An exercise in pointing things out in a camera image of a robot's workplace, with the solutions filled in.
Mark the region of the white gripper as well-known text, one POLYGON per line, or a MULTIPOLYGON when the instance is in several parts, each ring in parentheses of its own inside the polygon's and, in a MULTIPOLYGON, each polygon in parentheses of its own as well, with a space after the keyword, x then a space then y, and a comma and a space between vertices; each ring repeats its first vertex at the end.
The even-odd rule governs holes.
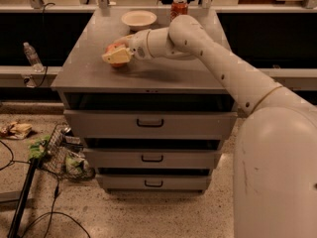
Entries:
POLYGON ((105 53, 102 59, 109 64, 127 63, 132 59, 133 55, 137 60, 150 60, 152 58, 148 47, 148 35, 150 31, 150 29, 142 30, 134 35, 124 36, 115 40, 115 43, 125 46, 129 45, 129 47, 117 47, 105 53))

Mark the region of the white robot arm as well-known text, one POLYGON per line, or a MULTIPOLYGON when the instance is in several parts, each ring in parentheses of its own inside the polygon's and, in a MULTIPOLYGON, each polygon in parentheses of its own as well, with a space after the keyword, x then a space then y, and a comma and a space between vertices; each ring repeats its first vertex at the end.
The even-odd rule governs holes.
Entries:
POLYGON ((110 63, 191 54, 247 114, 234 154, 235 238, 317 238, 317 107, 216 43, 189 15, 118 39, 110 63))

